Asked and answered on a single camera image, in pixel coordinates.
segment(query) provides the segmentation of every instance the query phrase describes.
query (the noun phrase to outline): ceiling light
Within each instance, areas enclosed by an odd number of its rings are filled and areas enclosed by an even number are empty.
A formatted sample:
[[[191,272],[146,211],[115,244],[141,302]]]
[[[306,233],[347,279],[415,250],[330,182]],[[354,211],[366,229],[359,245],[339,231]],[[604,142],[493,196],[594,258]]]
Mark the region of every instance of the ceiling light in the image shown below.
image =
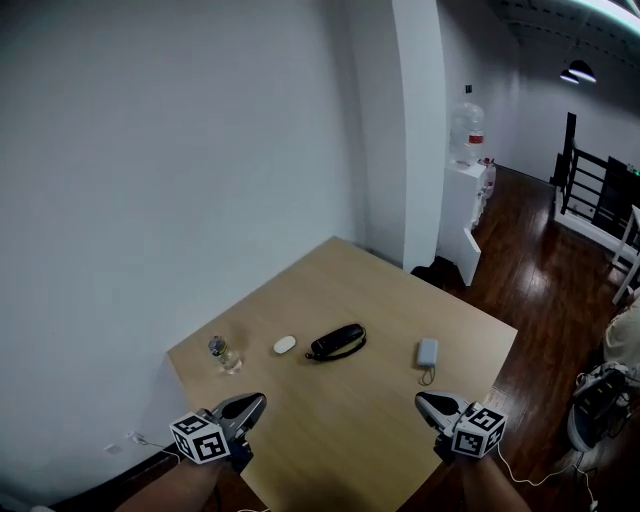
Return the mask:
[[[567,82],[571,82],[572,84],[580,83],[575,76],[569,73],[568,69],[565,69],[562,73],[560,73],[560,78],[562,78],[563,80],[566,80]]]
[[[614,4],[610,0],[570,0],[575,4],[580,4],[583,7],[588,7],[594,11],[603,14],[609,19],[620,23],[625,26],[637,36],[640,36],[640,18],[637,18],[632,13],[623,9],[618,4]]]
[[[593,70],[589,67],[583,60],[574,60],[569,66],[569,73],[577,76],[578,78],[583,78],[587,82],[595,82],[596,76],[593,74]]]

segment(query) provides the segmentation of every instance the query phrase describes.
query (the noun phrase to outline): white cabinet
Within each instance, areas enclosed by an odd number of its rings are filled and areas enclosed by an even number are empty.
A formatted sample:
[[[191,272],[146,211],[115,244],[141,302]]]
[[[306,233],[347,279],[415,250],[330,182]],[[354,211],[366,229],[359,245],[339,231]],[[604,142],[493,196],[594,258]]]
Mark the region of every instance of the white cabinet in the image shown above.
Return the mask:
[[[480,247],[471,229],[482,214],[486,166],[449,164],[442,191],[440,233],[436,254],[453,262],[462,280],[471,285],[480,261]]]

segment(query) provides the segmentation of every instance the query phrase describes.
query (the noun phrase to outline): white fabric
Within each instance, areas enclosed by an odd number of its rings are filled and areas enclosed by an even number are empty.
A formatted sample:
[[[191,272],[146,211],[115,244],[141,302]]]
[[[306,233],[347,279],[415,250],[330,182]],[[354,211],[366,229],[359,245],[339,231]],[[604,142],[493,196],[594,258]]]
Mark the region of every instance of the white fabric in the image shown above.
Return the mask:
[[[616,316],[607,327],[604,360],[627,366],[635,375],[640,369],[640,288],[628,309]]]

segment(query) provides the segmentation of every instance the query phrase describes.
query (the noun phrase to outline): plastic bottle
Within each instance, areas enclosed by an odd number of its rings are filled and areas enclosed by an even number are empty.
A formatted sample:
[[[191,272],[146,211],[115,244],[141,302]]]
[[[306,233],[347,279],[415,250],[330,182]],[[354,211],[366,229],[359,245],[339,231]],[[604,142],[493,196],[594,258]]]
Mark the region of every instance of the plastic bottle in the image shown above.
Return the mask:
[[[482,155],[484,110],[473,103],[459,103],[451,112],[449,155],[451,160],[471,165]]]
[[[242,368],[242,359],[235,351],[229,348],[222,336],[214,336],[209,340],[209,352],[218,360],[227,373],[238,373]]]

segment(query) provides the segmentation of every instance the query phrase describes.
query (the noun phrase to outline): white computer mouse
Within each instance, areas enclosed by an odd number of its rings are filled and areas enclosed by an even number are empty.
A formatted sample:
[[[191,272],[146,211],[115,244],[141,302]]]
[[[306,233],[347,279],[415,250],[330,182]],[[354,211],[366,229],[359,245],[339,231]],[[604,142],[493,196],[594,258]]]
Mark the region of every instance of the white computer mouse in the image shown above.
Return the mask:
[[[284,354],[291,350],[296,344],[296,339],[293,336],[285,336],[281,340],[276,341],[273,346],[273,350],[276,354]]]

